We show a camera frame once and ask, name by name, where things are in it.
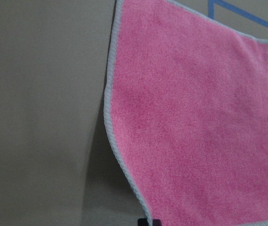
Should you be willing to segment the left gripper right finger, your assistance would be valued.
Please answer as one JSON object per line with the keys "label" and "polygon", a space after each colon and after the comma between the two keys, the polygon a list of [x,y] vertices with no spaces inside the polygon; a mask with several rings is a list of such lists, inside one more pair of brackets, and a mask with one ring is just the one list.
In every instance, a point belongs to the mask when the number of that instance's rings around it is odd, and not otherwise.
{"label": "left gripper right finger", "polygon": [[162,226],[161,220],[160,219],[153,219],[152,225],[153,226]]}

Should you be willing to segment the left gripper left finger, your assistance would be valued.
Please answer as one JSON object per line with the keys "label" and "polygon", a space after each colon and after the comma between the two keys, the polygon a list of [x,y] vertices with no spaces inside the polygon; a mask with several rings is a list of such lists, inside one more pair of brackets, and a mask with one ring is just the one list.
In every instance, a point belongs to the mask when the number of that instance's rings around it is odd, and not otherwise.
{"label": "left gripper left finger", "polygon": [[147,226],[147,219],[146,218],[139,218],[137,220],[137,225],[138,226]]}

